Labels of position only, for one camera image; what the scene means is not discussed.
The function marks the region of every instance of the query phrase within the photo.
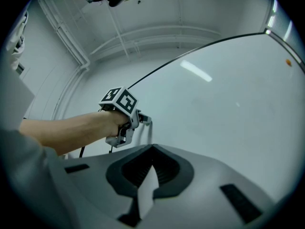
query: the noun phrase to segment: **black cable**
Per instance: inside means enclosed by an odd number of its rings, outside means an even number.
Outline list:
[[[83,155],[83,153],[84,153],[84,151],[85,151],[85,147],[82,147],[82,148],[81,148],[80,158],[82,158],[82,155]]]

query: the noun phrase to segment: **hand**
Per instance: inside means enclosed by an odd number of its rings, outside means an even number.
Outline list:
[[[105,111],[100,113],[107,119],[106,128],[109,133],[107,136],[116,137],[118,135],[119,127],[122,127],[128,122],[128,117],[118,111]]]

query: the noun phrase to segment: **ceiling pipe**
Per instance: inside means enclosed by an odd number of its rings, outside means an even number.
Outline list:
[[[77,6],[75,0],[72,0],[74,7],[78,10],[78,12],[80,13],[82,19],[86,22],[86,24],[88,25],[88,28],[90,28],[90,31],[92,32],[92,34],[94,35],[95,38],[98,38],[98,36],[96,35],[96,33],[94,32],[94,30],[92,29],[91,24],[87,21],[85,15],[83,14],[83,12],[81,11],[81,9]]]
[[[110,7],[109,7],[109,5],[108,5],[107,3],[106,3],[106,7],[107,7],[108,12],[109,12],[109,14],[110,14],[110,17],[111,17],[113,26],[114,26],[114,28],[115,28],[115,30],[116,30],[116,33],[118,34],[118,37],[119,37],[119,39],[120,39],[120,42],[121,42],[121,44],[122,44],[122,46],[123,46],[123,49],[124,49],[125,54],[126,54],[126,56],[127,56],[127,59],[128,59],[128,61],[130,61],[129,54],[128,54],[126,48],[125,48],[123,39],[122,39],[122,37],[121,37],[121,34],[120,34],[119,30],[118,30],[118,27],[117,27],[115,21],[114,21],[113,15],[112,15],[112,13],[111,13],[111,11],[110,11]]]
[[[221,36],[220,32],[218,32],[218,31],[205,29],[205,28],[201,28],[201,27],[185,26],[185,25],[183,25],[183,26],[181,26],[181,25],[163,25],[163,26],[147,27],[147,28],[142,28],[142,29],[138,29],[135,31],[126,32],[126,33],[121,34],[121,37],[129,36],[129,35],[144,32],[144,31],[162,30],[162,29],[190,29],[190,30],[195,30],[195,31],[209,32],[209,33],[215,34],[217,36]],[[106,46],[107,44],[111,43],[112,41],[114,41],[116,39],[118,39],[118,36],[115,36],[115,37],[109,39],[108,41],[104,42],[102,45],[100,45],[95,50],[93,50],[90,53],[90,55],[95,54],[98,50],[100,50],[101,48],[103,48],[104,46]]]
[[[181,14],[181,0],[178,0],[178,12],[179,12],[179,24],[183,26],[182,14]]]
[[[134,47],[133,41],[129,41],[125,43],[125,47],[127,49]],[[201,46],[206,45],[210,42],[213,42],[214,39],[212,38],[205,38],[205,37],[198,37],[198,36],[190,36],[190,35],[166,35],[166,36],[153,36],[153,37],[146,37],[138,39],[135,42],[137,47],[143,45],[150,45],[156,43],[178,43],[178,42],[185,42],[185,43],[196,43]],[[117,44],[111,48],[105,49],[104,51],[100,52],[96,55],[92,60],[97,61],[114,53],[122,51],[122,45]]]
[[[75,69],[71,78],[65,85],[65,87],[57,101],[57,104],[54,108],[53,114],[51,116],[51,120],[62,119],[78,83],[80,82],[80,80],[82,79],[84,74],[89,70],[89,66],[90,66],[91,62],[90,62],[89,58],[87,57],[86,53],[81,49],[81,47],[77,44],[76,40],[70,34],[68,28],[63,23],[62,18],[60,19],[61,15],[60,15],[58,8],[56,7],[54,1],[50,0],[50,3],[56,13],[52,12],[51,7],[47,3],[46,0],[38,0],[38,3],[40,4],[42,11],[46,15],[47,19],[49,20],[51,26],[54,28],[58,37],[67,47],[68,51],[74,57],[76,62],[78,62],[80,64],[79,67],[77,67]],[[61,112],[59,114],[59,118],[57,118],[59,107],[61,106],[61,103],[66,94],[68,94],[67,99],[65,98],[66,101],[63,104],[63,106],[61,107]]]
[[[140,50],[139,50],[138,47],[136,46],[135,41],[132,41],[132,43],[133,43],[134,50],[135,50],[136,53],[138,54],[138,57],[141,58]]]
[[[67,1],[66,1],[66,0],[63,0],[63,2],[64,2],[64,4],[65,4],[65,6],[66,6],[66,9],[68,10],[68,12],[69,12],[69,14],[70,14],[71,19],[73,20],[73,22],[74,22],[76,28],[77,28],[78,31],[80,32],[81,30],[80,30],[78,24],[76,23],[75,18],[74,18],[73,15],[72,15],[71,9],[69,8],[69,6],[68,6],[68,4],[67,4]]]
[[[140,58],[142,57],[141,55],[141,52],[140,52],[140,48],[139,48],[139,44],[137,42],[134,43],[136,48],[138,49],[138,52],[139,52],[139,55],[140,55]]]

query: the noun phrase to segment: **white wall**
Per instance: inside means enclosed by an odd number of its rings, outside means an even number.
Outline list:
[[[188,49],[149,50],[142,52],[142,58],[138,58],[135,54],[131,55],[131,62],[127,61],[126,56],[102,62],[79,84],[64,117],[98,111],[98,102],[110,88],[129,87],[151,71],[188,51]],[[83,156],[106,154],[108,151],[109,145],[103,139],[87,146]],[[71,155],[78,157],[79,153],[78,149]]]
[[[48,120],[78,64],[54,32],[36,0],[32,1],[28,11],[25,51],[20,59],[25,70],[20,77],[35,98],[25,117]]]
[[[266,24],[272,0],[244,0],[236,34],[260,32]]]

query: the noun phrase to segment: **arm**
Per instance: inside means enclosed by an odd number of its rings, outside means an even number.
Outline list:
[[[119,126],[128,121],[116,111],[96,112],[66,120],[23,120],[20,132],[66,154],[108,136],[117,136]]]

